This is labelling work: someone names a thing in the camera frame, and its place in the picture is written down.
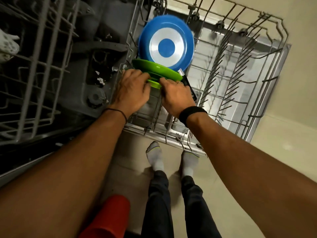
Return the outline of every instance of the hand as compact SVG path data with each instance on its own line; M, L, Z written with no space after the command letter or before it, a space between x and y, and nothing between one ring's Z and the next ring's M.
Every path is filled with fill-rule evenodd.
M148 73L136 69L123 70L114 102L109 108L121 110L127 118L138 111L150 98L151 85L146 83L147 79L150 79Z
M163 107L174 117L179 118L185 108L196 105L189 86L165 78L160 78L159 82L163 88Z

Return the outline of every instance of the green bowl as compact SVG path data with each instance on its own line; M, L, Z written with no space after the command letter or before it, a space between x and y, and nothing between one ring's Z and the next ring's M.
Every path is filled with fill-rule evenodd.
M153 88L161 88L161 85L156 82L161 77L171 79L173 81L181 81L183 79L178 72L155 62L143 59L134 59L132 60L132 64L135 69L140 69L142 72L148 73L151 76L151 80L148 80L148 82L151 83L151 87Z

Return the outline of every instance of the leg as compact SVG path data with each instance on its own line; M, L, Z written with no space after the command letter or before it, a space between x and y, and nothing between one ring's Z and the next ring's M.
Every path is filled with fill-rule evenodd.
M164 166L159 144L153 142L148 147L146 154L154 169L154 178L150 182L141 237L174 238L168 179L163 171Z
M188 238L221 238L203 198L203 191L198 185L195 185L191 176L193 174L193 168L198 163L198 156L184 151L182 154L182 163L182 195L185 203L185 220Z

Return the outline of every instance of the person's left arm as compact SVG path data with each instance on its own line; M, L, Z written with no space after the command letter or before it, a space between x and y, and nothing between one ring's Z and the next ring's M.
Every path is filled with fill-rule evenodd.
M109 108L128 118L150 95L147 73L124 72ZM75 237L99 192L121 112L106 110L85 132L0 190L0 237Z

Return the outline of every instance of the person's right arm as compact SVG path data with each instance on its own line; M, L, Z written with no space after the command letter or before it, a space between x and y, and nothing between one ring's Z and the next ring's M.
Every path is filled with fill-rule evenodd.
M163 106L194 106L190 89L165 79ZM186 121L221 180L268 237L317 237L317 183L229 132L206 113Z

